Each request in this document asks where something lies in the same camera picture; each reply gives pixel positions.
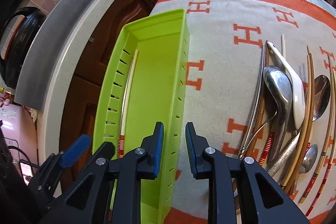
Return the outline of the brown bamboo chopstick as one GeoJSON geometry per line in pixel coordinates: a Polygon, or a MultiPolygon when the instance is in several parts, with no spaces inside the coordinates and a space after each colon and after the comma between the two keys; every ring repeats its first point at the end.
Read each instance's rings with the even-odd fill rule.
{"type": "MultiPolygon", "coordinates": [[[[305,93],[303,90],[303,84],[299,84],[299,94],[294,96],[294,105],[293,105],[293,114],[294,114],[294,124],[295,128],[299,130],[299,128],[304,124],[304,122],[307,121],[307,111],[309,110],[308,107],[306,107],[305,102],[305,93]]],[[[288,166],[288,169],[286,171],[286,174],[284,178],[282,179],[282,182],[280,186],[285,190],[285,192],[288,192],[288,189],[290,188],[290,182],[289,180],[292,177],[292,174],[294,173],[295,166],[297,164],[299,155],[302,150],[303,142],[305,140],[305,133],[304,129],[301,129],[295,153],[294,156],[290,162],[290,165],[288,166]]]]}
{"type": "Polygon", "coordinates": [[[300,132],[300,136],[298,139],[298,143],[296,145],[296,151],[293,156],[293,159],[291,161],[291,164],[285,174],[285,177],[283,178],[281,182],[281,187],[285,191],[285,193],[288,193],[291,185],[293,184],[294,179],[297,177],[297,171],[299,169],[299,166],[301,165],[299,163],[299,160],[302,160],[305,154],[305,149],[309,140],[309,137],[307,135],[308,131],[308,125],[311,124],[312,119],[312,112],[313,112],[313,96],[314,96],[314,61],[313,56],[311,54],[311,50],[307,50],[307,64],[309,65],[308,70],[308,89],[307,89],[307,102],[306,102],[306,112],[305,112],[305,118],[303,120],[303,126],[300,132]]]}

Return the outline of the small steel spoon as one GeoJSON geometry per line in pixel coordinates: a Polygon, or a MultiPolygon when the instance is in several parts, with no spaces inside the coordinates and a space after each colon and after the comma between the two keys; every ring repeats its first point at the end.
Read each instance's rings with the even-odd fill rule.
{"type": "Polygon", "coordinates": [[[312,167],[313,167],[313,165],[316,161],[317,155],[318,155],[318,145],[316,145],[316,144],[309,147],[309,149],[306,151],[306,154],[303,157],[302,164],[301,164],[301,166],[298,170],[298,176],[294,180],[294,182],[293,182],[293,184],[292,184],[292,186],[291,186],[291,188],[288,192],[291,196],[293,196],[295,194],[299,176],[302,173],[308,173],[312,169],[312,167]]]}

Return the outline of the large steel tablespoon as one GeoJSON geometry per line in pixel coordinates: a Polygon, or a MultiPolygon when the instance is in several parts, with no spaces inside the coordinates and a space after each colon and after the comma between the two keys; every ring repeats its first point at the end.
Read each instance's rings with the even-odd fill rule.
{"type": "MultiPolygon", "coordinates": [[[[330,100],[331,84],[326,75],[319,75],[315,78],[315,95],[314,95],[314,110],[313,121],[319,119],[325,112],[330,100]]],[[[296,148],[300,136],[300,132],[292,139],[289,145],[284,149],[277,161],[267,170],[267,173],[272,177],[286,163],[296,148]]]]}

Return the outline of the steel fork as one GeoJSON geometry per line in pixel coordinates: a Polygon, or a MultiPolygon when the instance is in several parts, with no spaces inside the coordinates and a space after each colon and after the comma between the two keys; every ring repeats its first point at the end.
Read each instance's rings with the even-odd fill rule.
{"type": "Polygon", "coordinates": [[[252,111],[252,114],[249,120],[246,133],[243,136],[240,149],[238,152],[239,160],[241,160],[244,157],[253,139],[256,137],[259,131],[263,129],[263,127],[266,126],[267,123],[271,121],[277,114],[277,112],[275,112],[274,115],[271,118],[269,118],[264,124],[262,124],[258,129],[255,129],[258,111],[259,111],[260,102],[261,102],[261,90],[263,86],[263,70],[265,67],[265,63],[266,63],[266,45],[263,44],[262,49],[261,49],[261,59],[260,59],[260,68],[259,68],[259,74],[258,74],[258,80],[257,80],[257,89],[256,89],[256,95],[254,98],[254,107],[253,107],[253,111],[252,111]]]}

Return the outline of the bamboo chopstick red band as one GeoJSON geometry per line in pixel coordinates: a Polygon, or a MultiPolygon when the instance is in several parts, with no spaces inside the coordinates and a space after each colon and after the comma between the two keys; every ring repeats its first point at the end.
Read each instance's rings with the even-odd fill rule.
{"type": "MultiPolygon", "coordinates": [[[[335,85],[335,79],[334,79],[334,71],[333,71],[333,64],[331,62],[331,57],[328,55],[328,62],[329,62],[329,71],[330,71],[330,94],[331,94],[331,99],[330,99],[330,113],[329,113],[329,120],[328,120],[328,125],[327,125],[327,132],[325,135],[323,147],[321,149],[321,153],[319,154],[318,157],[318,163],[315,167],[313,176],[311,177],[309,184],[307,185],[305,191],[303,192],[303,195],[299,199],[298,203],[304,203],[307,196],[313,189],[313,186],[315,182],[317,181],[318,175],[320,174],[321,168],[323,166],[323,163],[326,159],[327,155],[327,148],[328,148],[328,143],[329,143],[329,138],[331,136],[331,130],[333,129],[333,123],[334,123],[334,114],[335,114],[335,90],[334,90],[334,85],[335,85]]],[[[328,178],[329,172],[330,172],[331,167],[327,167],[326,173],[325,173],[325,178],[322,181],[322,184],[318,190],[318,193],[316,195],[316,198],[314,199],[312,203],[312,207],[314,207],[315,203],[317,202],[320,194],[323,191],[325,182],[328,178]]]]}

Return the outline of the large steel ladle spoon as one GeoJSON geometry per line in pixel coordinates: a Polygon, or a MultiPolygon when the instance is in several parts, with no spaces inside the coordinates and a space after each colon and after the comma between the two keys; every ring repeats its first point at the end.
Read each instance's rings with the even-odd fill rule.
{"type": "Polygon", "coordinates": [[[263,70],[264,82],[277,105],[278,124],[274,133],[273,144],[269,151],[267,165],[273,165],[288,128],[292,106],[292,89],[288,76],[276,66],[266,66],[263,70]]]}

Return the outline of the dark wooden chopstick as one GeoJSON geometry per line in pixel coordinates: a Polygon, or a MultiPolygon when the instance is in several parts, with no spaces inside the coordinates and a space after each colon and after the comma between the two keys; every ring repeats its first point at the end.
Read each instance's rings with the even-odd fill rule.
{"type": "Polygon", "coordinates": [[[263,54],[263,60],[262,60],[262,65],[261,65],[261,72],[260,72],[260,93],[259,93],[259,101],[257,104],[257,113],[256,113],[256,120],[255,120],[255,125],[253,128],[253,135],[251,142],[246,150],[245,156],[252,156],[255,144],[257,142],[257,136],[258,134],[262,131],[260,128],[263,124],[263,118],[264,118],[264,111],[265,111],[265,99],[264,99],[264,80],[263,80],[263,69],[265,68],[266,65],[268,65],[268,50],[266,45],[264,44],[263,47],[264,54],[263,54]]]}

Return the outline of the pink rice cooker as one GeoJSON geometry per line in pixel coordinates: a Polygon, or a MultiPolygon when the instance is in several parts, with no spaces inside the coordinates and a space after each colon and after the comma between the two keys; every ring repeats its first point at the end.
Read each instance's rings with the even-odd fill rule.
{"type": "Polygon", "coordinates": [[[5,141],[21,149],[30,159],[38,163],[37,131],[30,113],[23,107],[8,104],[1,107],[1,129],[5,141]]]}

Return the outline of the green plastic utensil tray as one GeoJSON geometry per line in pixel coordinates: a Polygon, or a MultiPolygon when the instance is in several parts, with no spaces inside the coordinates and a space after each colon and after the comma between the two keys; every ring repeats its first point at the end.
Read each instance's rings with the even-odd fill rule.
{"type": "Polygon", "coordinates": [[[171,209],[186,91],[190,34],[186,12],[176,9],[123,26],[110,57],[98,100],[93,150],[118,145],[123,94],[135,50],[138,57],[127,108],[125,152],[141,145],[162,122],[159,175],[141,184],[142,223],[163,223],[171,209]]]}

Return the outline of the black round pan rack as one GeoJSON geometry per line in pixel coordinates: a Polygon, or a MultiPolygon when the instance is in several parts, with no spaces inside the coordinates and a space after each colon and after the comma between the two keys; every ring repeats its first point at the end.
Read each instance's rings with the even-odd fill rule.
{"type": "Polygon", "coordinates": [[[1,34],[4,33],[10,21],[18,15],[25,18],[14,31],[6,51],[6,58],[1,58],[1,77],[7,87],[16,89],[18,78],[27,56],[27,52],[46,19],[46,15],[37,7],[22,7],[17,9],[5,22],[1,34]]]}

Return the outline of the pale chopstick red striped end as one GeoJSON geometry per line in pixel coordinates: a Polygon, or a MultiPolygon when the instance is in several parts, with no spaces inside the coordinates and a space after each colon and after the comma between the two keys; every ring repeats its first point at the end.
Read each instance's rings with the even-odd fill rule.
{"type": "MultiPolygon", "coordinates": [[[[333,64],[332,65],[333,71],[335,71],[335,51],[333,51],[331,48],[328,48],[327,46],[321,44],[313,44],[312,42],[310,42],[308,44],[307,43],[304,44],[304,46],[302,46],[300,49],[295,49],[293,51],[288,50],[286,52],[286,56],[299,57],[301,61],[299,67],[303,68],[307,64],[307,58],[306,58],[306,56],[308,55],[307,50],[311,50],[311,54],[313,56],[315,77],[319,75],[326,75],[328,78],[330,78],[328,55],[331,57],[331,62],[333,64]]],[[[296,192],[292,196],[293,201],[298,205],[298,207],[310,220],[324,217],[326,213],[330,211],[331,207],[335,203],[335,140],[334,140],[335,114],[334,114],[333,129],[331,130],[331,136],[329,138],[327,148],[327,155],[321,168],[320,174],[318,175],[317,181],[315,182],[313,189],[307,196],[305,202],[298,203],[307,185],[309,184],[309,181],[313,176],[315,167],[318,163],[318,157],[319,154],[321,153],[321,149],[323,147],[325,135],[327,132],[329,113],[330,113],[330,102],[327,105],[327,108],[323,113],[323,115],[316,121],[313,121],[311,124],[309,143],[310,145],[314,144],[318,145],[318,155],[312,169],[308,173],[303,173],[300,175],[297,182],[296,192]],[[312,207],[312,203],[316,198],[316,195],[322,184],[323,179],[325,178],[327,167],[331,167],[328,178],[325,182],[322,193],[320,194],[314,207],[312,207]]]]}

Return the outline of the orange beige H-pattern cloth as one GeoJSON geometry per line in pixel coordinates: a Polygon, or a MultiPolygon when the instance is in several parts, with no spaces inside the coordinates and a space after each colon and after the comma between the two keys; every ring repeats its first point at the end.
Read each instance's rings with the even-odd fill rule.
{"type": "Polygon", "coordinates": [[[193,179],[185,125],[236,157],[256,92],[261,46],[281,51],[307,83],[307,45],[316,75],[335,70],[335,13],[306,0],[158,0],[152,15],[185,9],[190,32],[181,141],[171,210],[165,223],[207,223],[208,182],[193,179]]]}

